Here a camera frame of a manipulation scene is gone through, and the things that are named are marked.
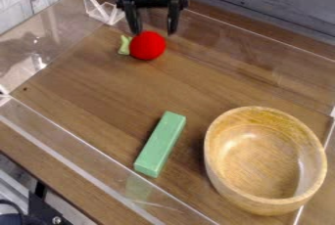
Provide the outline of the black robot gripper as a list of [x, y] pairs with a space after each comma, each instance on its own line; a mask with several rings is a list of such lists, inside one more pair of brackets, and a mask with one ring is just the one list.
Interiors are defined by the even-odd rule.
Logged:
[[190, 0], [116, 0], [117, 8], [125, 10], [131, 30], [135, 35], [143, 31], [140, 8], [167, 8], [168, 34], [172, 35], [179, 28], [180, 10], [190, 7]]

